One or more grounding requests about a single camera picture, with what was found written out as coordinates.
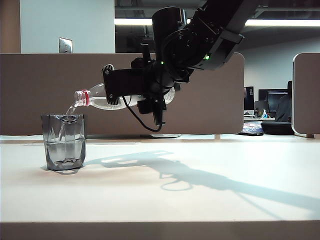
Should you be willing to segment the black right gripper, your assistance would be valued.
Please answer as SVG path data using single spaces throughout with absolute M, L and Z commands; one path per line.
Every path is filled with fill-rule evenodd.
M 146 99 L 137 102 L 140 114 L 153 114 L 156 126 L 164 124 L 163 111 L 167 110 L 164 100 L 173 100 L 175 88 L 172 78 L 165 71 L 164 65 L 155 59 L 137 57 L 131 62 L 132 69 L 142 69 L 142 93 Z

